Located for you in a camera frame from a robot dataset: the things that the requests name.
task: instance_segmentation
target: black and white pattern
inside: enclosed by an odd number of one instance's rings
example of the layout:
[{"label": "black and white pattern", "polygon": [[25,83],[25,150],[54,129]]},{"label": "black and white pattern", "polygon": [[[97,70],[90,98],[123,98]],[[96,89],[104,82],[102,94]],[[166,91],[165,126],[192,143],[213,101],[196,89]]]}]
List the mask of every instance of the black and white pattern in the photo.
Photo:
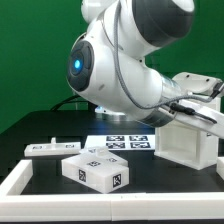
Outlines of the black and white pattern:
[{"label": "black and white pattern", "polygon": [[148,137],[145,135],[136,135],[136,136],[129,136],[130,141],[148,141]]},{"label": "black and white pattern", "polygon": [[43,149],[43,146],[40,145],[40,146],[34,146],[33,147],[33,150],[40,150],[40,149]]},{"label": "black and white pattern", "polygon": [[113,188],[121,185],[121,174],[113,177]]},{"label": "black and white pattern", "polygon": [[107,142],[124,142],[124,136],[107,136]]},{"label": "black and white pattern", "polygon": [[86,172],[83,170],[79,170],[79,180],[86,182]]},{"label": "black and white pattern", "polygon": [[66,149],[74,149],[75,148],[75,145],[66,145],[65,148]]},{"label": "black and white pattern", "polygon": [[109,149],[125,149],[125,143],[106,143]]},{"label": "black and white pattern", "polygon": [[148,142],[132,142],[131,148],[132,149],[150,149],[151,146]]},{"label": "black and white pattern", "polygon": [[96,149],[88,149],[88,152],[89,153],[95,153],[96,152]]},{"label": "black and white pattern", "polygon": [[87,165],[88,166],[92,166],[92,167],[96,167],[96,166],[99,166],[101,163],[98,163],[98,162],[96,162],[96,161],[93,161],[93,162],[91,162],[91,163],[88,163]]},{"label": "black and white pattern", "polygon": [[117,162],[117,160],[116,160],[116,159],[114,159],[114,158],[107,159],[107,161],[112,162],[112,163]]}]

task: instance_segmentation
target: green wall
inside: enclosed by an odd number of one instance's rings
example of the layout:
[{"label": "green wall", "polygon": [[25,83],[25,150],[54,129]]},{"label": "green wall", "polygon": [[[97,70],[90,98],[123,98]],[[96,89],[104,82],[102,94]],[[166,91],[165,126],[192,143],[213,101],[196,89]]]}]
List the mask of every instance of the green wall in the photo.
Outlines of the green wall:
[{"label": "green wall", "polygon": [[[188,71],[224,78],[224,1],[195,3],[190,35],[154,53],[151,66],[170,77]],[[86,29],[80,5],[81,0],[0,0],[0,132],[71,96],[67,58]]]}]

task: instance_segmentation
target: white rectangular block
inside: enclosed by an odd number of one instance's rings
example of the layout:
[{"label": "white rectangular block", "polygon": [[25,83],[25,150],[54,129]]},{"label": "white rectangular block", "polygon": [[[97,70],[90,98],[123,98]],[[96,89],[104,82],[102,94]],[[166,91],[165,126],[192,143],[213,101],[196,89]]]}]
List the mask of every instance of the white rectangular block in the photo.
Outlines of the white rectangular block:
[{"label": "white rectangular block", "polygon": [[113,164],[119,164],[121,166],[126,166],[128,167],[128,161],[109,152],[108,147],[91,147],[91,148],[86,148],[82,149],[80,153],[88,153],[95,155],[98,158],[104,159],[108,162],[111,162]]},{"label": "white rectangular block", "polygon": [[218,157],[216,171],[224,180],[224,157]]},{"label": "white rectangular block", "polygon": [[129,184],[129,169],[91,154],[62,160],[62,175],[101,193]]},{"label": "white rectangular block", "polygon": [[31,144],[24,151],[25,157],[30,156],[57,156],[79,154],[80,142],[54,143],[54,144]]},{"label": "white rectangular block", "polygon": [[0,185],[0,197],[9,195],[20,195],[32,176],[32,161],[20,161]]}]

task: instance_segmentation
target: black tabletop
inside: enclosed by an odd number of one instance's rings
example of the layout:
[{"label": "black tabletop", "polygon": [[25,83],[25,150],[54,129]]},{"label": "black tabletop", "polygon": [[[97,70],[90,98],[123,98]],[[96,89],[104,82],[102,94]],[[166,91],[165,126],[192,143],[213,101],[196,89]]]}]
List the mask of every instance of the black tabletop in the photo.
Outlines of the black tabletop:
[{"label": "black tabletop", "polygon": [[[32,112],[0,135],[0,183],[16,164],[24,159],[28,144],[80,141],[84,147],[88,135],[150,135],[155,130],[134,121],[105,121],[89,111]],[[219,154],[223,154],[220,141]],[[216,173],[216,166],[197,171],[154,156],[154,151],[116,151],[128,160],[130,184],[113,193],[178,193],[223,192],[224,181]],[[97,194],[96,191],[61,175],[64,157],[33,158],[34,175],[23,195],[39,194]],[[211,223],[209,220],[181,223]],[[134,223],[179,223],[171,221]]]}]

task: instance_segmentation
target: white frame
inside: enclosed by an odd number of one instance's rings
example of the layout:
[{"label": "white frame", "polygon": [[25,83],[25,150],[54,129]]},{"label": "white frame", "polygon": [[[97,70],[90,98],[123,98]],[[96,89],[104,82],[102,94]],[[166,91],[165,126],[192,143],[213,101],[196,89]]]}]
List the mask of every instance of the white frame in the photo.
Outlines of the white frame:
[{"label": "white frame", "polygon": [[224,219],[224,193],[21,196],[33,175],[22,160],[0,186],[0,222]]}]

